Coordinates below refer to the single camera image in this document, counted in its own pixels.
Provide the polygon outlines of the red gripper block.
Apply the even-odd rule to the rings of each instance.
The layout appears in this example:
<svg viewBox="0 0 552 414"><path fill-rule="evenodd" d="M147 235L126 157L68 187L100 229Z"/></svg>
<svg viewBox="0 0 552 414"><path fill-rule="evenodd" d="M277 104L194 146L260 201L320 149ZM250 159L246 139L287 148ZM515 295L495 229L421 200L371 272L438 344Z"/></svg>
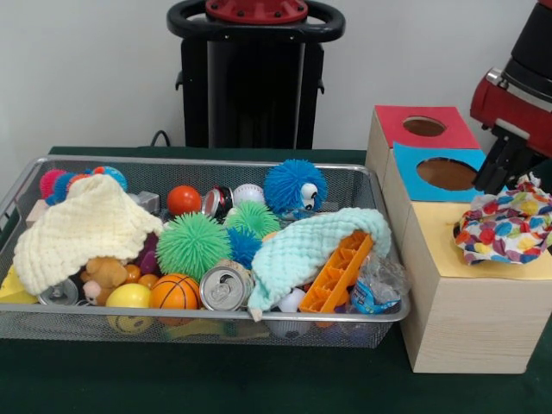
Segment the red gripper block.
<svg viewBox="0 0 552 414"><path fill-rule="evenodd" d="M475 89L470 116L490 129L500 127L526 140L527 147L512 147L508 136L493 144L474 179L474 188L498 194L515 185L532 162L535 150L551 157L551 103L531 96L492 68Z"/></svg>

